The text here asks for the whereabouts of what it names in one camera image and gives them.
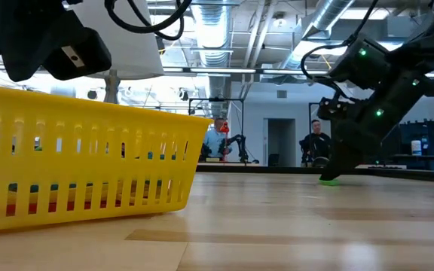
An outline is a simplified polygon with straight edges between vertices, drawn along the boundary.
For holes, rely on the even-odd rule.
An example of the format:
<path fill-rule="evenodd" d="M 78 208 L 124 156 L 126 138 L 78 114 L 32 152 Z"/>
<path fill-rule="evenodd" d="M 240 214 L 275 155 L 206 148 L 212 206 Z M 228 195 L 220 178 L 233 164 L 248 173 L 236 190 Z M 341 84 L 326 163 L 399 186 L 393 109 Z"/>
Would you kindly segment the yellow slotted plastic basket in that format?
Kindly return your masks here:
<path fill-rule="evenodd" d="M 202 117 L 0 87 L 0 230 L 183 209 L 208 126 Z"/>

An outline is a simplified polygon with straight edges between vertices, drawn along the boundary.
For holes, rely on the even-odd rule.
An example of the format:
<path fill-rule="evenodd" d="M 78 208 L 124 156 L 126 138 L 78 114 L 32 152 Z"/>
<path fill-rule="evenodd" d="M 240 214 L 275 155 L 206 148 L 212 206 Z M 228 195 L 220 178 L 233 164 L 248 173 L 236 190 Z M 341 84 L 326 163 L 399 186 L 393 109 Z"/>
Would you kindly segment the person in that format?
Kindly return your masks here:
<path fill-rule="evenodd" d="M 331 158 L 331 138 L 321 129 L 319 120 L 312 120 L 312 133 L 300 140 L 302 167 L 325 167 Z"/>
<path fill-rule="evenodd" d="M 222 142 L 225 140 L 225 133 L 221 131 L 224 122 L 224 118 L 216 118 L 214 120 L 214 127 L 206 132 L 203 140 L 203 160 L 206 160 L 206 158 L 218 158 L 219 160 L 223 160 L 225 155 L 232 152 L 230 145 L 224 145 L 225 148 L 223 151 L 219 150 Z"/>

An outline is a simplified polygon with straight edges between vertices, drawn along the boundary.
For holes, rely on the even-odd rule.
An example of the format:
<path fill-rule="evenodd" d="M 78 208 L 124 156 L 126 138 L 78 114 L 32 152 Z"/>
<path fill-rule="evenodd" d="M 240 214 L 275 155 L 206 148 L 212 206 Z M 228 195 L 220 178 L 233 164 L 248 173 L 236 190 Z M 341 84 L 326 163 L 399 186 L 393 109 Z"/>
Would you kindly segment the black aluminium table frame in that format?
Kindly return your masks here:
<path fill-rule="evenodd" d="M 265 167 L 265 166 L 220 166 L 202 163 L 197 165 L 197 172 L 228 172 L 228 173 L 257 173 L 257 174 L 322 174 L 323 169 L 298 167 Z M 351 169 L 344 175 L 370 175 L 384 178 L 401 178 L 417 181 L 434 182 L 434 171 L 420 171 L 408 169 Z"/>

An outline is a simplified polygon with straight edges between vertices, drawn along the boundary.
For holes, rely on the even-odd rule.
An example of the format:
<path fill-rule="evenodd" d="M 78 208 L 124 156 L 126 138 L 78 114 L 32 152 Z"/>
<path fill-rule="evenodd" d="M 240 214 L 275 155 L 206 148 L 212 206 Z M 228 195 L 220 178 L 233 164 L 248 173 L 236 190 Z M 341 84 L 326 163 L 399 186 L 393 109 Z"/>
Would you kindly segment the silver ceiling duct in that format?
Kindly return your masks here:
<path fill-rule="evenodd" d="M 200 62 L 204 68 L 227 68 L 231 53 L 225 52 L 230 46 L 231 7 L 224 5 L 192 5 L 195 19 L 196 40 Z M 224 75 L 209 75 L 206 89 L 209 98 L 230 98 L 230 78 Z M 228 102 L 209 102 L 210 113 L 214 118 L 227 117 Z"/>
<path fill-rule="evenodd" d="M 304 50 L 299 44 L 309 39 L 329 40 L 332 27 L 354 2 L 355 0 L 319 0 L 316 10 L 298 21 L 292 37 L 292 52 L 281 62 L 280 68 L 297 69 L 301 61 L 300 56 L 304 55 Z"/>

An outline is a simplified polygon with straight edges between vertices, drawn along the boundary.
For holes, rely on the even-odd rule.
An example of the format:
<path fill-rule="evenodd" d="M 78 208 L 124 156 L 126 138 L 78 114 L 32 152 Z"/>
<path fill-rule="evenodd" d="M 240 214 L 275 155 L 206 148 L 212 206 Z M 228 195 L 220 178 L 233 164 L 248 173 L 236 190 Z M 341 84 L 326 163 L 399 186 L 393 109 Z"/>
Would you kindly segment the white shade chrome table lamp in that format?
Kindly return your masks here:
<path fill-rule="evenodd" d="M 96 30 L 112 56 L 108 71 L 93 75 L 105 81 L 105 102 L 118 103 L 122 80 L 142 80 L 164 74 L 154 34 L 136 34 L 114 23 L 104 0 L 83 0 L 71 6 L 84 26 Z"/>

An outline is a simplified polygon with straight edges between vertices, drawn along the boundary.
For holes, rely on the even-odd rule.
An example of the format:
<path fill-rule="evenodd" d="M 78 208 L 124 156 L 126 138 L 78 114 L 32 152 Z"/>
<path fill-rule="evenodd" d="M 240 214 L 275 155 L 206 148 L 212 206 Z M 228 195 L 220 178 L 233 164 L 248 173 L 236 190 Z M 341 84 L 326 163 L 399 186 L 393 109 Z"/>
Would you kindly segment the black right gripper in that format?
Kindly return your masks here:
<path fill-rule="evenodd" d="M 354 169 L 363 157 L 376 154 L 383 139 L 422 97 L 423 92 L 416 88 L 387 88 L 366 99 L 351 99 L 355 117 L 332 120 L 332 156 L 320 181 L 332 181 Z"/>

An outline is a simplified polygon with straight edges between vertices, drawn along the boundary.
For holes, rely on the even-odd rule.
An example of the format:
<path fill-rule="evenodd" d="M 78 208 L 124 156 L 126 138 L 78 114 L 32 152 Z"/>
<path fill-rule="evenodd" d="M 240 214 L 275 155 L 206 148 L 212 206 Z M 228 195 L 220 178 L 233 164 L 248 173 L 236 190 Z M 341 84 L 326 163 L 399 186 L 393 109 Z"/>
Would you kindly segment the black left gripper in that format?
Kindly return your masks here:
<path fill-rule="evenodd" d="M 62 0 L 0 0 L 0 57 L 13 81 L 32 77 L 41 66 L 55 78 L 71 78 L 75 65 L 63 48 L 86 37 Z"/>

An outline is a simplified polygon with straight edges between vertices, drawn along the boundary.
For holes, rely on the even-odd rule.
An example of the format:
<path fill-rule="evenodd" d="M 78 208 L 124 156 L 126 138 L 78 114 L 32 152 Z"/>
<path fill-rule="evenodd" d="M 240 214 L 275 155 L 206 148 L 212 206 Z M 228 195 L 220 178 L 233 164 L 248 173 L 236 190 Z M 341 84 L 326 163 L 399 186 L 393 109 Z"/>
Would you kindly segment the black background rig frame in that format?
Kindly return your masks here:
<path fill-rule="evenodd" d="M 225 105 L 228 102 L 239 101 L 241 103 L 241 105 L 242 105 L 241 109 L 243 109 L 243 102 L 244 102 L 243 99 L 226 99 L 226 98 L 220 98 L 218 96 L 213 97 L 213 98 L 208 98 L 208 99 L 205 99 L 205 98 L 190 98 L 189 102 L 188 102 L 188 114 L 189 115 L 195 114 L 195 108 L 191 107 L 191 103 L 193 101 L 199 101 L 199 102 L 206 101 L 206 102 L 209 102 L 209 103 L 216 102 L 218 104 L 225 104 Z M 242 133 L 241 134 L 236 134 L 236 135 L 233 135 L 233 136 L 230 136 L 230 137 L 229 137 L 229 133 L 225 134 L 225 140 L 222 142 L 219 150 L 223 151 L 224 148 L 225 148 L 224 145 L 230 145 L 231 146 L 232 143 L 236 142 L 237 143 L 237 150 L 238 150 L 238 156 L 240 158 L 240 162 L 241 163 L 248 163 L 248 158 L 249 157 L 248 157 L 248 154 L 246 153 L 245 141 L 246 141 L 246 137 Z M 200 150 L 200 157 L 199 157 L 199 161 L 200 162 L 206 162 L 207 159 L 211 159 L 211 158 L 206 158 L 206 160 L 203 160 L 203 155 L 204 155 L 203 152 L 204 152 L 204 149 L 203 149 L 203 143 L 202 143 L 202 148 Z M 228 161 L 227 155 L 224 156 L 223 160 L 219 160 L 219 162 L 227 162 L 227 161 Z"/>

